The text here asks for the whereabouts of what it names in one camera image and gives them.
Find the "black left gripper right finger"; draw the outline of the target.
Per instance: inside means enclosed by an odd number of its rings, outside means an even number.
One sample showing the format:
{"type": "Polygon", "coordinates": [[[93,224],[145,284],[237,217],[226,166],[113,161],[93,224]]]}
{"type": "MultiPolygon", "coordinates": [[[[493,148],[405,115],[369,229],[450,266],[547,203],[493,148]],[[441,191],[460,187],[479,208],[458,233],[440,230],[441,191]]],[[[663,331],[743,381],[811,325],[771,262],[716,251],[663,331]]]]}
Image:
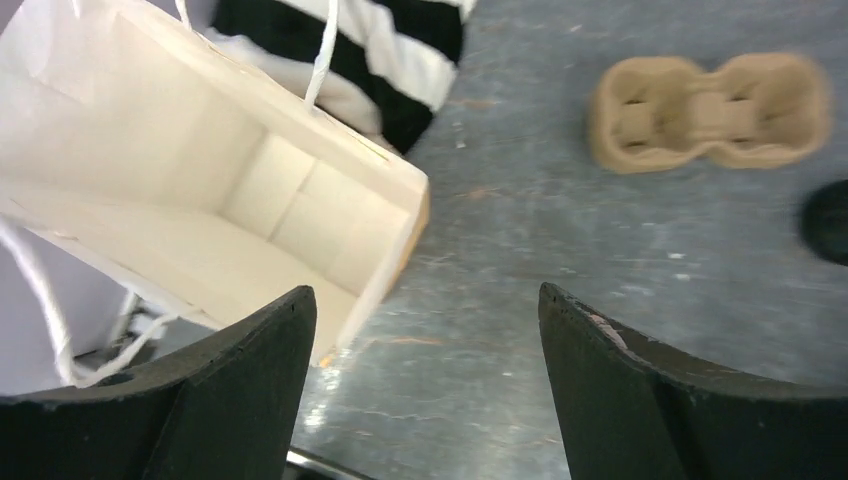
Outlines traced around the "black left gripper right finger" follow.
{"type": "Polygon", "coordinates": [[[575,479],[843,479],[847,392],[710,362],[543,283],[539,330],[575,479]]]}

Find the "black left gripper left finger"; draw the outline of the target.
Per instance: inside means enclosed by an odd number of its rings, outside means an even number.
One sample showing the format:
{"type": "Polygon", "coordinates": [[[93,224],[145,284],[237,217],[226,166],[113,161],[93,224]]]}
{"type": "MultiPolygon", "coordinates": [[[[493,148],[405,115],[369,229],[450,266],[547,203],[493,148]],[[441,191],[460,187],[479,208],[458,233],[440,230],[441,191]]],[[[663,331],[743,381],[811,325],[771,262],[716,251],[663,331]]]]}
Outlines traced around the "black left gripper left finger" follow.
{"type": "Polygon", "coordinates": [[[279,479],[316,330],[299,286],[95,386],[5,397],[5,479],[279,479]]]}

